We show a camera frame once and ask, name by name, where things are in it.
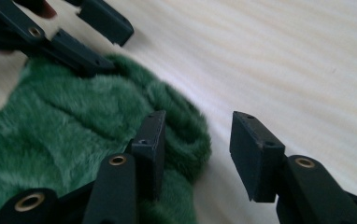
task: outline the green fabric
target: green fabric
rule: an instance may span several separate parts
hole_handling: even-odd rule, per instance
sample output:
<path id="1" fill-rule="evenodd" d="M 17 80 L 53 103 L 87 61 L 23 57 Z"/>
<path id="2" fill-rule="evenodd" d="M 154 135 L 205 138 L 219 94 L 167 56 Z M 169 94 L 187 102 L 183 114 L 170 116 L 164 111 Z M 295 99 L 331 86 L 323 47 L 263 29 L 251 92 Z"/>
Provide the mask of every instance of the green fabric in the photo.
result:
<path id="1" fill-rule="evenodd" d="M 115 74 L 84 79 L 44 59 L 25 66 L 0 109 L 0 207 L 25 189 L 62 196 L 91 182 L 146 115 L 165 110 L 163 192 L 157 203 L 140 202 L 140 223 L 196 223 L 192 183 L 210 155 L 205 118 L 142 66 L 109 59 Z"/>

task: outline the white tabletop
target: white tabletop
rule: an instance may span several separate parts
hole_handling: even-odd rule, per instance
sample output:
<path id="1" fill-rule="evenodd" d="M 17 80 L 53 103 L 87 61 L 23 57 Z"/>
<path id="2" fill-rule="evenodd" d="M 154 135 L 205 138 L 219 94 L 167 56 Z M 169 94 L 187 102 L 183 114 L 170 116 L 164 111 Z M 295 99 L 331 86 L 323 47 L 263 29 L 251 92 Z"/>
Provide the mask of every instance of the white tabletop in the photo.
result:
<path id="1" fill-rule="evenodd" d="M 357 194 L 357 1 L 107 0 L 135 27 L 123 49 L 50 1 L 64 28 L 101 53 L 148 67 L 206 115 L 213 155 L 195 184 L 200 223 L 277 223 L 275 205 L 249 202 L 229 154 L 233 111 L 258 118 L 286 154 L 314 158 Z M 25 56 L 0 55 L 0 106 Z"/>

